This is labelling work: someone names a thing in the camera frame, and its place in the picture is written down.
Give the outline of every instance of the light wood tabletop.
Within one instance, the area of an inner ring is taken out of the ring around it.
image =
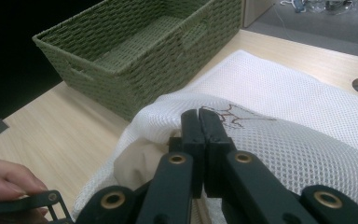
[[[235,35],[195,78],[238,49],[358,95],[351,86],[358,78],[357,56],[247,31]],[[9,128],[0,133],[0,159],[29,167],[50,189],[62,194],[69,210],[129,124],[64,83],[4,122]]]

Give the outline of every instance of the white mesh bag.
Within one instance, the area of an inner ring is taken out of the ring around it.
[[[80,192],[74,217],[99,189],[128,184],[117,182],[115,176],[126,168],[114,170],[114,161],[131,143],[146,139],[165,146],[180,130],[181,114],[198,108],[216,112],[237,149],[254,153],[291,191],[322,184],[358,203],[358,97],[237,51],[138,113]],[[212,223],[225,223],[219,200],[208,199],[207,207]]]

